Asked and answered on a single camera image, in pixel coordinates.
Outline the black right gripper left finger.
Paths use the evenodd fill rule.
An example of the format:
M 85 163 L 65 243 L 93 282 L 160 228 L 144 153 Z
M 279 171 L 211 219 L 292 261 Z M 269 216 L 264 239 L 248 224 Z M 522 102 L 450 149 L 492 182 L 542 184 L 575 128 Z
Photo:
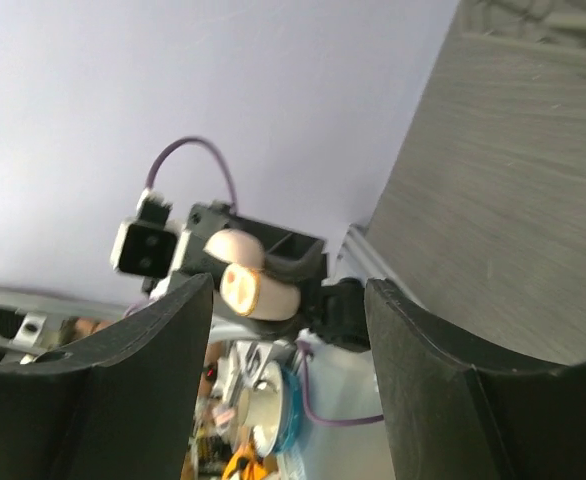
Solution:
M 0 364 L 0 479 L 176 479 L 213 309 L 207 274 L 29 364 Z

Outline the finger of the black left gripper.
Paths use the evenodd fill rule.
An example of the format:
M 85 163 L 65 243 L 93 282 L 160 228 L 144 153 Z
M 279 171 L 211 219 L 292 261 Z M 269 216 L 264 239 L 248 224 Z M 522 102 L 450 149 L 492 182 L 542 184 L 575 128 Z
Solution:
M 205 251 L 210 238 L 225 230 L 238 230 L 256 238 L 265 251 L 265 271 L 277 280 L 307 280 L 327 272 L 325 241 L 297 231 L 242 217 L 223 202 L 195 204 L 187 217 L 188 239 L 182 260 L 185 274 L 209 273 L 219 280 L 234 261 Z
M 249 337 L 266 340 L 294 339 L 307 324 L 301 307 L 286 319 L 277 319 L 274 315 L 250 317 L 234 312 L 221 298 L 221 279 L 219 272 L 198 275 L 172 272 L 163 279 L 145 275 L 142 292 L 159 304 L 142 316 L 162 324 L 181 324 L 184 330 L 191 329 L 199 340 L 204 338 L 205 329 L 211 328 L 215 319 L 239 326 Z

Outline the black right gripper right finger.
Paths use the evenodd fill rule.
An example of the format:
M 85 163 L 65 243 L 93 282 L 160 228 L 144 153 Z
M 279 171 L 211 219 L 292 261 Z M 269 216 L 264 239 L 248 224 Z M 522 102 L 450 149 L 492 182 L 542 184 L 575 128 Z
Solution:
M 586 479 L 586 361 L 489 342 L 372 279 L 365 310 L 399 479 Z

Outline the beige earbud charging case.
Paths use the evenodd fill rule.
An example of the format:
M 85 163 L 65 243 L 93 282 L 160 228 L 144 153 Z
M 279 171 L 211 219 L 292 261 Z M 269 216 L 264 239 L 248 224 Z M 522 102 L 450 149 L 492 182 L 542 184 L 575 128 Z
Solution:
M 238 229 L 223 229 L 209 238 L 204 252 L 227 264 L 219 292 L 237 315 L 279 322 L 297 313 L 299 289 L 266 274 L 266 252 L 256 237 Z

